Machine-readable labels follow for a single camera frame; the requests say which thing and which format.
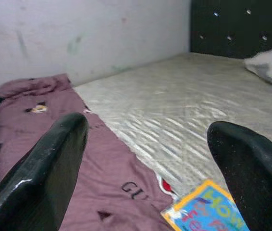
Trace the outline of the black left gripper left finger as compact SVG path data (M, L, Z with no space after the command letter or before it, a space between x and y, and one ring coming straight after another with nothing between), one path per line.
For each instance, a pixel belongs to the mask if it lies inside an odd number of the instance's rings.
M0 231L59 231L87 143L81 113L57 120L0 182Z

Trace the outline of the purple cartoon print blanket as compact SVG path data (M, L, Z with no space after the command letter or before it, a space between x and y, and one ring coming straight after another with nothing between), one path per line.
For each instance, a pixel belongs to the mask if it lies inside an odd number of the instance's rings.
M173 199L156 173L90 112L67 75L0 86L0 182L65 115L88 121L86 148L59 231L172 231L161 216Z

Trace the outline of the colourful children's book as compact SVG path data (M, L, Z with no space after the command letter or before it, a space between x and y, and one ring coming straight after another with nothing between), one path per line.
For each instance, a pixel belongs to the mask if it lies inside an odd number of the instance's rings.
M161 215L175 231L250 231L230 193L211 180Z

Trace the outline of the black tufted headboard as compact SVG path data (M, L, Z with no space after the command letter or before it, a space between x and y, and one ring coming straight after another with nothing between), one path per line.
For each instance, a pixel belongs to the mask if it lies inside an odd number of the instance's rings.
M191 0L191 52L249 58L272 49L272 0Z

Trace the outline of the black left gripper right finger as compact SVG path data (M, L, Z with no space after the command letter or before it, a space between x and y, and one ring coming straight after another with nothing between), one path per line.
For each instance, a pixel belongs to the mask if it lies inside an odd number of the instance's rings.
M207 143L250 231L272 231L272 142L246 127L217 121Z

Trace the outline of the white quilted mattress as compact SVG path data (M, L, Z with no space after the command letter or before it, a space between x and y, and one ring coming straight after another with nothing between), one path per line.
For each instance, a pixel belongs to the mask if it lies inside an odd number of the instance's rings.
M75 87L175 197L210 179L226 183L207 145L215 121L247 127L272 141L272 85L242 60L191 53Z

